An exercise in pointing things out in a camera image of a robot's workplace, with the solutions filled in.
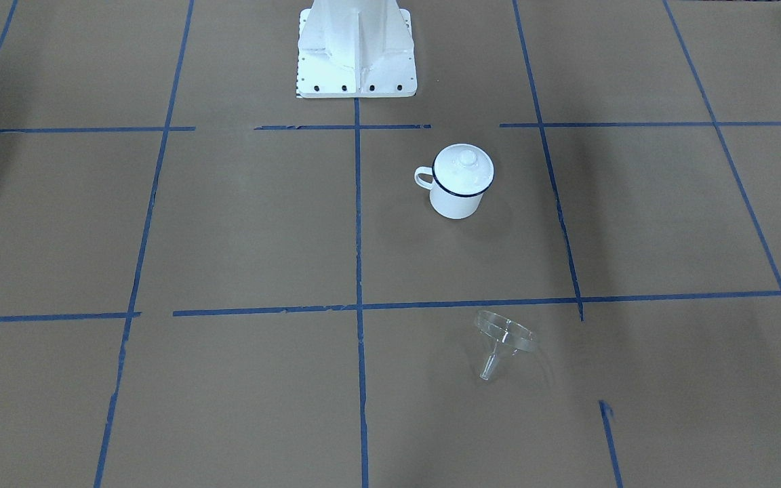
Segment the white cup lid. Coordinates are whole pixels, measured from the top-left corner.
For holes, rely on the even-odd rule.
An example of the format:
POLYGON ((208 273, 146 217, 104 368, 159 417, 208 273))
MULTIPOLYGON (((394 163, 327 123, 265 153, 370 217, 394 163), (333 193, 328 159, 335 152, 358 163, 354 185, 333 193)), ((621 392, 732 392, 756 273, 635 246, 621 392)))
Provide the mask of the white cup lid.
POLYGON ((495 179, 490 156, 468 143, 452 144, 438 152, 432 173, 442 189, 457 197, 483 194, 495 179))

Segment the white enamel cup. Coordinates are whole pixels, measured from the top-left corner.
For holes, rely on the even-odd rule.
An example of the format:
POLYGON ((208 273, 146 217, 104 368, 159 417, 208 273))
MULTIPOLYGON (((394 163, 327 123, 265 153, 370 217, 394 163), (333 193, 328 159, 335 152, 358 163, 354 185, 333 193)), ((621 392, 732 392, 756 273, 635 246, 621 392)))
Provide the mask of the white enamel cup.
POLYGON ((434 179, 432 165, 418 167, 414 171, 414 182, 430 192, 430 204, 434 210, 441 216, 453 220, 465 219, 475 213, 484 192, 476 197, 457 197, 445 191, 434 179))

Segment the clear plastic funnel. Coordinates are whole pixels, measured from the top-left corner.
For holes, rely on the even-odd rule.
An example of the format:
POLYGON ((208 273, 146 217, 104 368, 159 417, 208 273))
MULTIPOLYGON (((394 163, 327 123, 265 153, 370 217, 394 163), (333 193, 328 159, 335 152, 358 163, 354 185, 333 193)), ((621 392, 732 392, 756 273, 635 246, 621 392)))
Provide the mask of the clear plastic funnel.
POLYGON ((492 380, 507 358, 538 349, 538 340, 533 331, 499 313, 479 310, 475 315, 475 327, 486 339, 485 361, 479 373, 483 381, 492 380))

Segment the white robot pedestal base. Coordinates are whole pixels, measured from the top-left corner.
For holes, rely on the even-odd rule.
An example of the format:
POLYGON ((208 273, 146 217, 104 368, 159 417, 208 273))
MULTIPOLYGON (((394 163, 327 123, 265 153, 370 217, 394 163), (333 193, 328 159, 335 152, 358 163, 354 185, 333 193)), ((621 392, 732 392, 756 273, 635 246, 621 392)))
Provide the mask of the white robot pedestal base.
POLYGON ((296 96, 412 97, 412 16, 397 1, 314 1, 298 16, 296 96))

